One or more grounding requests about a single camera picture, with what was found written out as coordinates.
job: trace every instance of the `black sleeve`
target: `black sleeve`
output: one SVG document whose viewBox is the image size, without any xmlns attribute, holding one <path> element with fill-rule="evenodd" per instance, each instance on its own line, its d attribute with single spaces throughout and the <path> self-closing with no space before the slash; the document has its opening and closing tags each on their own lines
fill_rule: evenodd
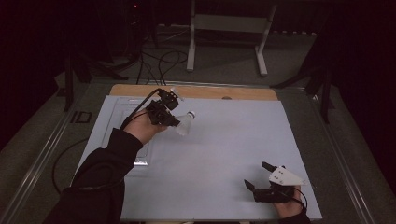
<svg viewBox="0 0 396 224">
<path fill-rule="evenodd" d="M 113 130 L 107 148 L 92 152 L 78 168 L 70 188 L 62 192 L 44 223 L 120 223 L 125 185 L 142 143 Z"/>
<path fill-rule="evenodd" d="M 306 209 L 303 208 L 299 215 L 293 217 L 285 217 L 278 221 L 279 224 L 310 224 L 311 220 L 306 215 Z"/>
</svg>

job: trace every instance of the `floor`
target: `floor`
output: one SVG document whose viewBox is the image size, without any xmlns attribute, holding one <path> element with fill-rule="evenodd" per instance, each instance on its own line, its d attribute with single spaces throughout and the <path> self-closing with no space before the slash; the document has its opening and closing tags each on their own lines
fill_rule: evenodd
<svg viewBox="0 0 396 224">
<path fill-rule="evenodd" d="M 143 48 L 139 84 L 163 84 L 160 66 L 163 72 L 170 68 L 163 76 L 168 85 L 268 88 L 297 74 L 315 40 L 307 35 L 271 34 L 264 49 L 269 72 L 262 77 L 255 63 L 256 36 L 201 32 L 199 37 L 195 69 L 188 73 L 185 54 L 180 53 L 189 44 L 185 28 L 160 30 L 161 49 L 154 49 L 150 41 Z M 23 126 L 0 154 L 1 223 L 42 222 L 59 198 L 52 182 L 60 189 L 70 183 L 104 97 L 115 83 L 135 84 L 139 71 L 140 63 L 120 71 L 127 81 L 92 71 L 91 83 L 76 81 L 76 100 L 69 112 L 63 112 L 64 98 L 54 95 Z M 62 75 L 58 81 L 62 87 Z M 323 215 L 315 223 L 396 223 L 395 197 L 337 89 L 332 87 L 330 124 L 326 124 L 318 113 L 318 98 L 304 93 L 306 81 L 276 94 L 285 107 Z M 76 112 L 92 113 L 92 119 L 75 122 Z"/>
</svg>

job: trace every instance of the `metal frame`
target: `metal frame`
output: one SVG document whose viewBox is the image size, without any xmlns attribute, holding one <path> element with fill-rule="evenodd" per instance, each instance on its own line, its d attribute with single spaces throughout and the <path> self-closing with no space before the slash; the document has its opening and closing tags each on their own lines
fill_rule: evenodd
<svg viewBox="0 0 396 224">
<path fill-rule="evenodd" d="M 26 204 L 26 201 L 32 193 L 35 184 L 37 183 L 47 163 L 49 162 L 52 153 L 58 146 L 58 142 L 62 138 L 64 130 L 66 129 L 79 101 L 81 100 L 86 90 L 87 86 L 84 84 L 82 84 L 81 87 L 78 87 L 76 101 L 70 103 L 69 110 L 64 112 L 63 116 L 58 121 L 56 127 L 51 133 L 46 145 L 44 145 L 44 147 L 40 150 L 39 155 L 36 157 L 34 163 L 27 171 L 16 193 L 8 204 L 5 212 L 0 216 L 1 224 L 14 223 L 18 218 L 18 214 Z"/>
<path fill-rule="evenodd" d="M 338 145 L 337 140 L 335 139 L 332 127 L 330 124 L 323 122 L 323 119 L 320 115 L 320 109 L 318 108 L 319 98 L 315 95 L 313 98 L 309 95 L 307 96 L 308 100 L 313 107 L 313 111 L 317 117 L 317 120 L 322 125 L 323 130 L 325 131 L 327 138 L 329 139 L 332 145 L 332 153 L 334 155 L 335 164 L 340 171 L 340 176 L 344 180 L 344 184 L 346 186 L 346 190 L 349 193 L 350 200 L 352 201 L 353 205 L 355 206 L 356 212 L 358 214 L 361 223 L 372 223 L 375 224 L 374 216 L 366 202 L 366 199 L 361 192 L 361 187 L 359 183 L 353 176 L 347 159 L 344 157 L 344 153 L 342 152 L 341 147 Z"/>
<path fill-rule="evenodd" d="M 270 13 L 266 18 L 195 14 L 195 0 L 191 0 L 191 36 L 189 54 L 187 59 L 187 71 L 192 72 L 194 70 L 196 29 L 249 32 L 262 34 L 262 42 L 258 46 L 256 46 L 255 51 L 257 63 L 260 69 L 260 75 L 265 77 L 268 74 L 268 71 L 265 66 L 262 51 L 264 49 L 265 42 L 267 41 L 267 37 L 271 29 L 275 12 L 276 5 L 271 6 Z"/>
</svg>

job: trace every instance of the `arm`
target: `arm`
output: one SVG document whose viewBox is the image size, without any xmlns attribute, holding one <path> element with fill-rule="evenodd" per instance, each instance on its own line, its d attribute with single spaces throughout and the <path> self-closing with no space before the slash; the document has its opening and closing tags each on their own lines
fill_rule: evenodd
<svg viewBox="0 0 396 224">
<path fill-rule="evenodd" d="M 44 223 L 120 223 L 124 182 L 137 151 L 166 127 L 151 125 L 144 111 L 123 131 L 114 129 L 107 148 L 98 148 L 78 168 L 70 188 Z"/>
<path fill-rule="evenodd" d="M 296 186 L 293 198 L 301 201 L 300 186 Z M 279 224 L 309 224 L 311 221 L 306 215 L 306 209 L 301 203 L 290 200 L 287 203 L 274 203 L 274 207 L 279 214 Z"/>
</svg>

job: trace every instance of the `white table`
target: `white table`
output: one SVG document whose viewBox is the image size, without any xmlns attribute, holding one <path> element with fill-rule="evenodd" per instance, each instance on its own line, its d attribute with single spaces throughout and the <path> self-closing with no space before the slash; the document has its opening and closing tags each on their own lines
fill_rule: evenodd
<svg viewBox="0 0 396 224">
<path fill-rule="evenodd" d="M 230 96 L 232 89 L 217 91 Z M 199 94 L 205 89 L 190 90 Z M 81 161 L 102 146 L 119 98 L 112 95 L 105 99 Z M 254 202 L 244 179 L 257 188 L 268 188 L 270 173 L 261 167 L 261 162 L 267 161 L 276 166 L 285 165 L 309 182 L 282 104 L 276 100 L 186 98 L 172 113 L 182 115 L 189 110 L 197 114 L 190 134 L 182 137 L 173 128 L 157 134 L 148 145 L 148 166 L 136 166 L 125 177 L 121 218 L 145 221 L 277 219 L 271 204 Z M 321 219 L 312 187 L 302 186 L 302 191 L 309 203 L 308 216 Z"/>
</svg>

